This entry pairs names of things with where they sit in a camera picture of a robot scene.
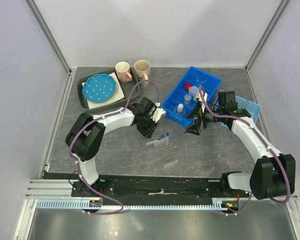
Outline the round glass flask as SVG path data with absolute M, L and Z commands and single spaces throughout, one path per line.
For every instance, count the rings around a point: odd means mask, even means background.
M 173 112 L 179 116 L 185 116 L 186 109 L 182 103 L 179 103 L 174 109 Z

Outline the blue cap test tube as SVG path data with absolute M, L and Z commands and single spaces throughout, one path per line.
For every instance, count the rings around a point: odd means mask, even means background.
M 146 145 L 146 146 L 149 146 L 149 145 L 154 144 L 155 142 L 157 142 L 157 141 L 159 141 L 159 140 L 161 140 L 161 139 L 162 139 L 162 138 L 158 138 L 158 139 L 156 139 L 156 140 L 151 140 L 151 141 L 149 141 L 149 142 L 146 142 L 145 145 Z
M 169 145 L 169 143 L 170 143 L 169 136 L 170 136 L 170 134 L 169 134 L 169 132 L 167 132 L 167 133 L 166 133 L 166 137 L 165 137 L 165 141 L 166 141 L 166 144 L 167 144 L 167 145 Z
M 164 134 L 155 134 L 155 135 L 152 135 L 152 138 L 154 138 L 154 139 L 162 139 L 162 138 L 164 138 L 165 137 L 165 135 Z

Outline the small glass stoppered bottle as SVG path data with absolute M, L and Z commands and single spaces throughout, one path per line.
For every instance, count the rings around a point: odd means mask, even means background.
M 187 107 L 190 107 L 191 100 L 192 100 L 192 96 L 190 94 L 185 94 L 183 98 L 183 104 Z

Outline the red cap wash bottle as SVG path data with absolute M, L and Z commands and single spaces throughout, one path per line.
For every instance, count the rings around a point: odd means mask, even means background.
M 185 84 L 185 89 L 188 91 L 188 94 L 194 97 L 199 90 L 199 88 L 195 85 L 191 85 L 189 83 Z

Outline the clear test tube rack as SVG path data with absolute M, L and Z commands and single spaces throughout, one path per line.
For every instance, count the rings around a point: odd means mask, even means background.
M 166 144 L 166 138 L 162 138 L 161 140 L 155 142 L 153 145 L 162 160 L 164 169 L 170 168 L 179 162 L 179 159 L 171 142 L 169 141 L 169 145 Z

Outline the clear glass beaker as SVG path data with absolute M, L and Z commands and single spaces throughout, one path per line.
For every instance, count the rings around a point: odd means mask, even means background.
M 196 77 L 196 84 L 203 86 L 207 82 L 207 77 L 204 74 L 200 74 Z

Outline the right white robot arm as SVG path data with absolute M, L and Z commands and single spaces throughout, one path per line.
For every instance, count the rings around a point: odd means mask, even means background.
M 237 190 L 250 192 L 258 200 L 271 199 L 285 204 L 295 191 L 296 161 L 291 154 L 283 154 L 275 148 L 256 127 L 246 109 L 238 109 L 237 103 L 227 103 L 215 110 L 202 102 L 187 114 L 193 123 L 186 133 L 201 134 L 208 123 L 225 124 L 244 144 L 255 165 L 252 173 L 227 172 L 222 174 L 219 191 L 225 197 Z

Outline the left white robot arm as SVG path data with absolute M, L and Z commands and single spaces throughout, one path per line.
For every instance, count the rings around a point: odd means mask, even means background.
M 133 103 L 101 115 L 82 113 L 65 138 L 69 156 L 75 159 L 79 178 L 84 181 L 82 191 L 89 197 L 96 196 L 100 191 L 95 156 L 104 135 L 135 125 L 142 136 L 151 138 L 165 115 L 166 111 L 158 102 Z

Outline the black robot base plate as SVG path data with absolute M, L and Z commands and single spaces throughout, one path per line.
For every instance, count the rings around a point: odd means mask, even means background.
M 249 196 L 230 189 L 223 178 L 101 175 L 92 188 L 123 205 L 209 204 L 213 198 Z

